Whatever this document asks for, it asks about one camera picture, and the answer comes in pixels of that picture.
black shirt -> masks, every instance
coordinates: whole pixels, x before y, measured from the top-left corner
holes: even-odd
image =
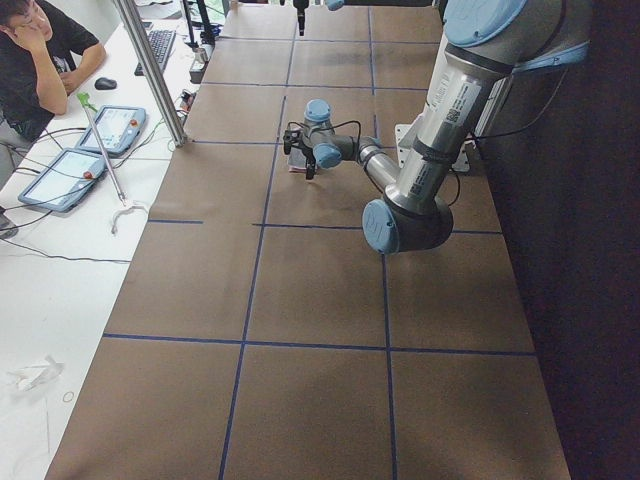
[[[38,5],[51,22],[53,36],[47,42],[49,55],[58,72],[75,70],[71,52],[82,55],[98,39],[82,25],[44,0]],[[31,54],[0,32],[0,103],[4,117],[20,135],[33,141],[44,130],[53,113],[40,107],[36,93],[36,70]]]

blue tablet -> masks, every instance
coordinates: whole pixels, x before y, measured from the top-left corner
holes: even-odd
[[[18,195],[28,205],[66,212],[77,205],[105,169],[101,155],[65,148]]]
[[[109,156],[119,157],[133,145],[136,137],[140,134],[147,120],[147,112],[140,107],[104,105],[94,118],[98,132],[100,132],[100,138]],[[87,127],[76,144],[76,148],[100,153],[100,147],[98,147],[91,127]]]

white table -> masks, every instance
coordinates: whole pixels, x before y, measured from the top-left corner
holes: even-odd
[[[154,28],[183,28],[179,21],[154,21]],[[176,37],[165,80],[173,98],[183,88],[196,90],[189,82],[193,53]],[[147,110],[144,140],[161,121],[161,115],[144,77],[135,77],[137,64],[133,47],[122,25],[106,44],[108,59],[78,91],[88,92],[97,107],[103,104],[132,105]],[[97,91],[96,78],[106,76],[118,88]],[[68,112],[56,117],[49,131],[85,127],[86,115],[75,94]],[[81,132],[56,136],[63,147],[72,147]],[[137,150],[116,174],[127,197],[150,206],[155,200],[171,159],[173,145],[164,124],[154,140]],[[51,139],[38,142],[22,162],[23,167],[41,170],[60,151]],[[17,196],[33,176],[17,172],[0,191],[0,205],[19,205]],[[43,250],[50,255],[120,259],[133,257],[147,215],[141,210],[118,219],[118,233],[110,222],[122,207],[111,180],[94,186],[76,208],[66,214],[53,213],[30,226],[21,227],[11,241]],[[18,208],[6,215],[17,225],[40,217],[45,211]],[[55,454],[78,393],[91,364],[113,304],[128,269],[127,263],[50,259],[0,241],[0,478],[44,478]],[[19,391],[5,372],[31,365],[44,365],[51,355],[64,364],[55,380],[29,391]]]

computer mouse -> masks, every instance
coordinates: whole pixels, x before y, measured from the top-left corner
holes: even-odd
[[[118,82],[107,77],[100,77],[93,84],[96,90],[113,90],[118,86]]]

brown tiled floor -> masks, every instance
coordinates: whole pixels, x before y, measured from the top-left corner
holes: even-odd
[[[568,479],[482,172],[442,247],[382,258],[359,167],[278,144],[325,98],[392,147],[436,11],[307,17],[232,10],[48,478]]]

